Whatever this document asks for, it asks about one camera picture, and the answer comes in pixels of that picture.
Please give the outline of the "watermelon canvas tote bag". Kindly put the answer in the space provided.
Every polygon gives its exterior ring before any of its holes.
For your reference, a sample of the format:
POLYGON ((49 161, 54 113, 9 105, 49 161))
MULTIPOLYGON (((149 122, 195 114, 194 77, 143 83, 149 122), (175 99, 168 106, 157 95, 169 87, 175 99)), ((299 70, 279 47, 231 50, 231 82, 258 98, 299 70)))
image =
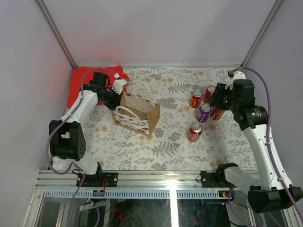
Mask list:
POLYGON ((149 137, 160 119, 160 105, 153 102, 148 85, 137 80, 132 84, 129 93, 122 93, 120 104, 111 110, 111 114, 115 124, 149 137), (136 94, 137 83, 145 86, 149 98, 136 94))

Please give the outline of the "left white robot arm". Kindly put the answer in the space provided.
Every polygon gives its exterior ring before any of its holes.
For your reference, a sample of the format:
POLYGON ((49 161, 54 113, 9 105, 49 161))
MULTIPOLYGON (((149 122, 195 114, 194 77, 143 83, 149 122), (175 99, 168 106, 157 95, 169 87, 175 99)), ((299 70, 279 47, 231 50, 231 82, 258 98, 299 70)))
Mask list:
POLYGON ((111 81, 107 74, 96 70, 88 84, 82 80, 78 97, 68 112, 61 119, 49 123, 46 155, 69 160, 71 166, 75 166, 83 175, 88 175, 87 181, 95 187, 103 183, 104 176, 100 163, 93 161, 86 152, 81 124, 99 102, 110 110, 120 105, 123 89, 128 82, 117 72, 113 76, 114 80, 111 81))

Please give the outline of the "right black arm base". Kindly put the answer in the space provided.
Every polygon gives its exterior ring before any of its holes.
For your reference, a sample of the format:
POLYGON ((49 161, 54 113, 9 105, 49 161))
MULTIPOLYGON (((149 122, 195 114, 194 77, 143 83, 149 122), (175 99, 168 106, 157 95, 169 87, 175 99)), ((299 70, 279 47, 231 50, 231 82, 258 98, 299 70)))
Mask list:
POLYGON ((231 183, 225 179, 224 172, 216 170, 215 172, 201 171, 201 184, 203 188, 230 188, 231 183))

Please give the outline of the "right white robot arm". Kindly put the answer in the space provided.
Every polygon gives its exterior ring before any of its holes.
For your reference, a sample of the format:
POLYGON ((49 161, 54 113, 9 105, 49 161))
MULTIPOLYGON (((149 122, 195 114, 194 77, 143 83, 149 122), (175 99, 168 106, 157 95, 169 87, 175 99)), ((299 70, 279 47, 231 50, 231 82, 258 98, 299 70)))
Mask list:
POLYGON ((253 151, 259 180, 228 163, 218 166, 216 182, 223 187, 233 184, 244 192, 255 213, 287 209, 303 197, 303 191, 293 186, 282 166, 267 125, 267 111, 255 105, 254 90, 248 79, 236 79, 232 85, 218 83, 209 101, 212 107, 233 113, 253 151))

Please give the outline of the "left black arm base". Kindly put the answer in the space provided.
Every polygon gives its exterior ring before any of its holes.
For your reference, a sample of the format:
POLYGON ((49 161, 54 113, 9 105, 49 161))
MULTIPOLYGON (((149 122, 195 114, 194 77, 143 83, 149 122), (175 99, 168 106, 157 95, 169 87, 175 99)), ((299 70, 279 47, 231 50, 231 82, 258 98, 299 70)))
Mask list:
POLYGON ((113 188, 117 187, 118 173, 103 172, 101 176, 97 175, 85 175, 82 187, 105 187, 113 188))

